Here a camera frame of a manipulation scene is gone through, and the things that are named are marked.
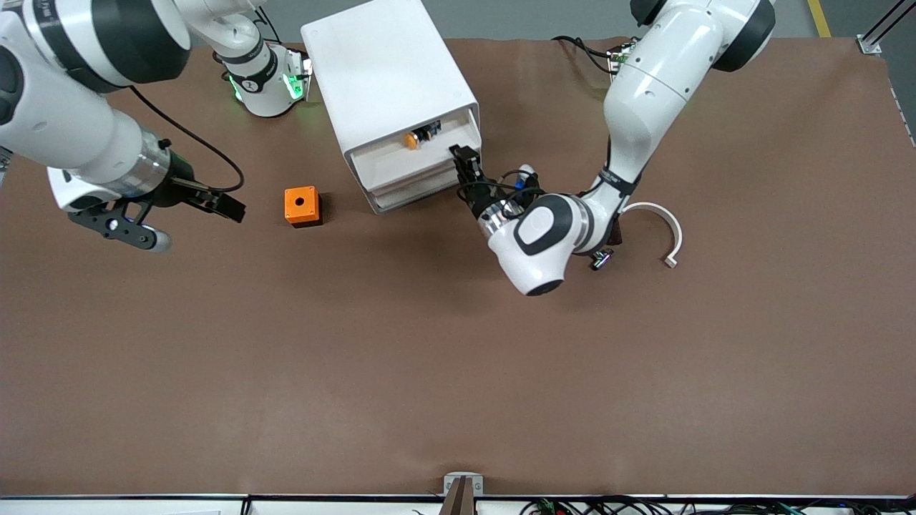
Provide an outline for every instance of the metal bracket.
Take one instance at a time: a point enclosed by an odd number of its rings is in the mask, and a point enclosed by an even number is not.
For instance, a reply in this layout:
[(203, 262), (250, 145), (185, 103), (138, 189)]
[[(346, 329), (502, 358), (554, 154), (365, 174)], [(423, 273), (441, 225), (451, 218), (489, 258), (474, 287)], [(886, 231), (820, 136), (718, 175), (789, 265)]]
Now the metal bracket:
[(623, 214), (627, 211), (636, 209), (652, 211), (654, 214), (664, 218), (665, 222), (668, 222), (668, 225), (671, 227), (671, 232), (674, 233), (674, 248), (671, 250), (669, 255), (665, 257), (665, 264), (668, 265), (668, 268), (674, 268), (678, 266), (678, 262), (676, 259), (674, 259), (674, 257), (677, 256), (678, 252), (681, 251), (681, 244), (683, 243), (684, 239), (684, 233), (683, 230), (681, 230), (681, 223), (678, 222), (678, 219), (675, 218), (671, 211), (668, 211), (656, 203), (632, 203), (625, 207), (620, 213)]
[(875, 42), (874, 45), (868, 46), (865, 42), (865, 36), (862, 34), (856, 34), (856, 42), (865, 55), (879, 55), (881, 53), (881, 45)]
[(451, 472), (442, 480), (445, 501), (439, 515), (476, 515), (474, 499), (484, 495), (484, 477), (473, 472)]

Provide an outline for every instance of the brown table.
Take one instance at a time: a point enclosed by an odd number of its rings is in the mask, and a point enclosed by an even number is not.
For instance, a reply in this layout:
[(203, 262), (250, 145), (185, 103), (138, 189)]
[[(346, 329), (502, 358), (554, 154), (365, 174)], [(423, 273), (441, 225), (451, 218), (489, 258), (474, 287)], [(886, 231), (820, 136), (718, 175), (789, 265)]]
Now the brown table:
[[(455, 40), (485, 166), (579, 191), (606, 77), (555, 42)], [(0, 190), (0, 488), (905, 494), (916, 477), (916, 151), (879, 58), (781, 39), (706, 79), (600, 273), (526, 299), (444, 192), (371, 213), (320, 104), (257, 119), (209, 51), (143, 87), (246, 170), (235, 225), (154, 213), (166, 255), (70, 223), (44, 171)], [(112, 102), (213, 184), (224, 164), (129, 93)], [(326, 225), (290, 228), (314, 184)]]

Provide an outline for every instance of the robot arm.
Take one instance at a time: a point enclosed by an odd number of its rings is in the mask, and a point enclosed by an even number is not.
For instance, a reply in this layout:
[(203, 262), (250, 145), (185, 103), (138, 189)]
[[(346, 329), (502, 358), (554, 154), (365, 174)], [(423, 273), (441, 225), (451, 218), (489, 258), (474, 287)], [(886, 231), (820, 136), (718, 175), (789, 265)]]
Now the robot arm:
[(178, 0), (188, 27), (220, 56), (236, 96), (254, 115), (282, 115), (305, 96), (310, 71), (302, 55), (268, 45), (257, 26), (240, 13), (267, 0)]
[[(144, 218), (187, 203), (240, 221), (245, 207), (199, 184), (167, 140), (101, 96), (177, 77), (191, 38), (170, 0), (26, 0), (0, 11), (0, 145), (48, 166), (61, 209), (106, 238), (162, 251)], [(130, 204), (139, 214), (128, 217)]]
[(588, 192), (520, 203), (483, 175), (479, 156), (452, 149), (490, 249), (526, 295), (554, 290), (572, 254), (589, 256), (608, 244), (643, 169), (709, 69), (741, 68), (775, 25), (771, 0), (631, 0), (630, 7), (651, 28), (607, 91), (608, 160)]

